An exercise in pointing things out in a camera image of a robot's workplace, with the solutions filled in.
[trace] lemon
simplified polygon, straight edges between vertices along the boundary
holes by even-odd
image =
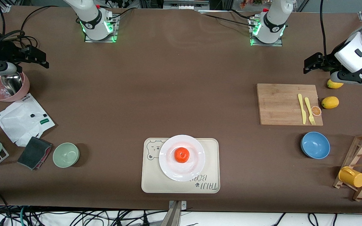
[[[335,83],[334,81],[329,79],[327,85],[330,89],[338,89],[343,86],[343,83]]]
[[[322,100],[322,107],[332,109],[339,105],[339,99],[336,96],[328,96]]]

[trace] white floor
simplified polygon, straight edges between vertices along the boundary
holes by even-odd
[[[108,212],[109,217],[115,218],[116,211]],[[133,211],[128,214],[127,218],[135,218],[143,215],[143,211]],[[76,213],[66,213],[61,215],[46,213],[40,217],[41,222],[46,226],[69,226],[73,219],[78,216]],[[165,213],[157,213],[148,216],[149,222],[157,222],[164,218]],[[183,212],[180,226],[272,226],[274,225],[281,213],[230,213],[230,212]],[[319,226],[332,226],[334,214],[316,214]],[[126,226],[130,221],[122,221]],[[112,223],[107,220],[92,220],[89,226],[106,226]],[[138,225],[142,220],[138,220],[131,225]],[[5,226],[10,225],[10,221],[5,221]],[[278,226],[312,226],[307,218],[306,213],[287,213]],[[336,226],[362,226],[361,214],[339,214],[336,220]]]

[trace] table top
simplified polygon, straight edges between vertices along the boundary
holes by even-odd
[[[20,28],[34,9],[12,7],[7,30]],[[246,26],[193,10],[133,10],[121,19],[117,43],[84,43],[75,19],[71,8],[58,7],[32,16],[24,30],[39,40],[50,68],[21,65],[31,94],[56,123],[42,139],[76,144],[79,161],[61,169],[50,155],[31,171],[16,163],[24,148],[0,128],[10,154],[0,164],[8,204],[167,209],[169,200],[187,200],[202,211],[362,213],[351,189],[332,187],[362,134],[362,86],[331,90],[329,73],[303,74],[304,59],[322,52],[319,14],[291,14],[283,47],[250,46]],[[362,25],[356,14],[325,14],[324,22],[329,51]],[[257,83],[315,84],[320,98],[337,96],[340,105],[323,111],[320,127],[261,126]],[[8,105],[0,102],[0,111]],[[325,159],[300,150],[310,131],[329,139]],[[177,134],[218,140],[218,193],[142,191],[145,139]]]

